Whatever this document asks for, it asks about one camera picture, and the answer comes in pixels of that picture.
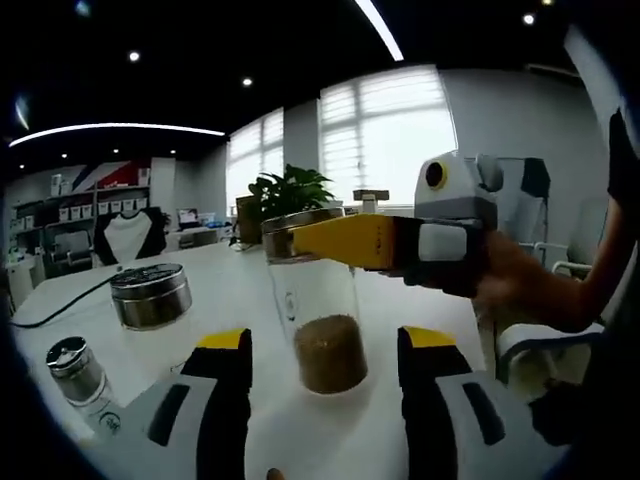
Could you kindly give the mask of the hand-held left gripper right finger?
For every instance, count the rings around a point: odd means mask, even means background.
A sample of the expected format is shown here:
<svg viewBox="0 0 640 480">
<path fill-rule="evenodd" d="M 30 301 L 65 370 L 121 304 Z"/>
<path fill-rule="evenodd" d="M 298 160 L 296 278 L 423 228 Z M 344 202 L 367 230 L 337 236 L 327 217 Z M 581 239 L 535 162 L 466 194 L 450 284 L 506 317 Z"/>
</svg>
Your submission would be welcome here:
<svg viewBox="0 0 640 480">
<path fill-rule="evenodd" d="M 402 416 L 412 479 L 542 479 L 565 454 L 535 430 L 529 407 L 474 371 L 442 332 L 397 331 Z"/>
</svg>

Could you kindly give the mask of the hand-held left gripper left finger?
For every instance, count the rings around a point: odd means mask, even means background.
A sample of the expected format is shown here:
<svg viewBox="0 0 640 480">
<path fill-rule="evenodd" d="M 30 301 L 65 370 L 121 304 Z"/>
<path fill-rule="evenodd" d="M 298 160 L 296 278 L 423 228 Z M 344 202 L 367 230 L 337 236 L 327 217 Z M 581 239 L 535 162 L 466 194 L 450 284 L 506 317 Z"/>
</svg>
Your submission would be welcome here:
<svg viewBox="0 0 640 480">
<path fill-rule="evenodd" d="M 83 452 L 106 479 L 242 479 L 251 387 L 250 329 L 207 335 L 178 372 L 100 413 Z"/>
</svg>

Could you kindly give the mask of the person's right hand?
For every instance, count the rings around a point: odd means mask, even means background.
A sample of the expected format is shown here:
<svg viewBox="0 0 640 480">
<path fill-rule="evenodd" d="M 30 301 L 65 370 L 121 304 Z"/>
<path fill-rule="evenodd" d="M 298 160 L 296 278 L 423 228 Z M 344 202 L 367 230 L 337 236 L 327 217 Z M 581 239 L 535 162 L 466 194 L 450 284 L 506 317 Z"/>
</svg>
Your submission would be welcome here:
<svg viewBox="0 0 640 480">
<path fill-rule="evenodd" d="M 485 247 L 488 266 L 476 285 L 474 301 L 482 307 L 516 307 L 536 320 L 550 319 L 556 313 L 550 293 L 553 276 L 500 232 L 489 232 Z"/>
</svg>

